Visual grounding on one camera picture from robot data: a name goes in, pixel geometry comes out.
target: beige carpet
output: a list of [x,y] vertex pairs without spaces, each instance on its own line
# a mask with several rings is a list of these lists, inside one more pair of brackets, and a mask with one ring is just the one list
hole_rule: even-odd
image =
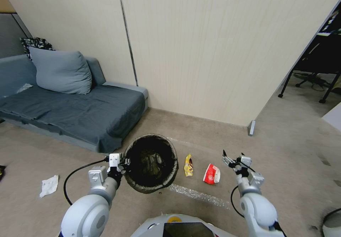
[[[294,77],[282,99],[275,93],[256,119],[253,137],[246,127],[149,109],[125,139],[123,151],[135,137],[159,133],[172,142],[179,157],[175,184],[229,201],[236,185],[234,172],[221,161],[222,150],[231,157],[241,152],[252,157],[252,167],[265,177],[263,194],[275,205],[287,236],[319,236],[321,218],[340,207],[341,133],[321,119],[341,97],[331,94],[319,104],[322,92],[310,86],[293,86]],[[185,156],[192,153],[194,176],[184,176]],[[75,168],[102,159],[96,154],[50,137],[0,124],[0,164],[7,165],[0,182],[1,236],[56,236],[68,203],[63,181]],[[202,181],[213,163],[221,170],[220,183]],[[70,178],[68,193],[75,201],[89,190],[87,170]],[[43,179],[59,174],[55,193],[39,198]],[[162,213],[182,213],[202,218],[236,236],[248,236],[246,223],[229,209],[197,201],[163,189],[140,194],[123,179],[113,201],[102,236],[130,236],[140,223]]]

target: yellow sticker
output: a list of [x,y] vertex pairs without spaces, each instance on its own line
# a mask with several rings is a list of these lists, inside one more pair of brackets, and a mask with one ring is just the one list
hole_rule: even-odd
[[182,222],[182,220],[179,217],[172,216],[167,221],[167,223],[174,223],[174,222]]

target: chair leg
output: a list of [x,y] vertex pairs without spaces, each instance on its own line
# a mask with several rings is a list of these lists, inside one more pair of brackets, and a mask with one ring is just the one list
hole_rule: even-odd
[[334,80],[332,81],[332,83],[330,84],[330,86],[329,86],[327,92],[324,94],[323,98],[320,99],[319,103],[324,104],[324,103],[326,102],[326,99],[327,99],[329,93],[330,93],[331,90],[334,88],[334,85],[335,85],[335,83],[337,82],[337,80],[339,79],[340,75],[341,75],[341,72],[339,72],[339,73],[336,74],[336,76],[335,76]]
[[283,97],[283,93],[284,93],[284,91],[285,91],[285,88],[286,88],[287,85],[288,85],[289,79],[290,79],[290,77],[291,77],[293,71],[294,71],[294,69],[292,69],[292,70],[290,71],[290,73],[289,73],[287,79],[285,80],[283,89],[282,89],[281,93],[278,95],[278,97]]
[[309,78],[311,77],[311,79],[313,80],[315,77],[317,76],[317,73],[312,73],[310,75],[308,75],[303,81],[301,81],[299,84],[295,84],[296,87],[300,87],[301,84],[305,83],[306,81],[309,81]]

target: red and white wrapper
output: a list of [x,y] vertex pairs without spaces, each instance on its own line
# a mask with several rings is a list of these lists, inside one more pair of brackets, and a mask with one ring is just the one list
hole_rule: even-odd
[[213,164],[209,164],[203,179],[207,184],[219,183],[220,180],[220,170]]

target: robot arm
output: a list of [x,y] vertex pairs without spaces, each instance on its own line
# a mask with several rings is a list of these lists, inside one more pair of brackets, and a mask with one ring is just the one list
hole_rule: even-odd
[[222,161],[233,168],[241,196],[240,207],[244,215],[250,237],[285,237],[278,224],[277,211],[260,191],[264,177],[255,172],[251,166],[251,158],[244,154],[233,160],[223,151]]
[[61,222],[63,237],[98,237],[109,218],[112,200],[120,186],[123,166],[119,153],[109,155],[109,169],[95,166],[88,172],[91,188],[67,210]]

